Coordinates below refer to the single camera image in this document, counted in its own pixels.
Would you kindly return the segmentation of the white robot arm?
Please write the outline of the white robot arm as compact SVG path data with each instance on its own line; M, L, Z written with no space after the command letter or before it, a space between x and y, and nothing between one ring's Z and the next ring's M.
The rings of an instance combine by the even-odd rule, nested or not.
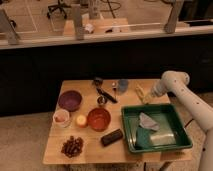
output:
M206 134L199 171L213 171L213 108L187 87L189 82L190 77L186 72L165 71L161 79L152 86L151 94L161 97L172 92L191 113Z

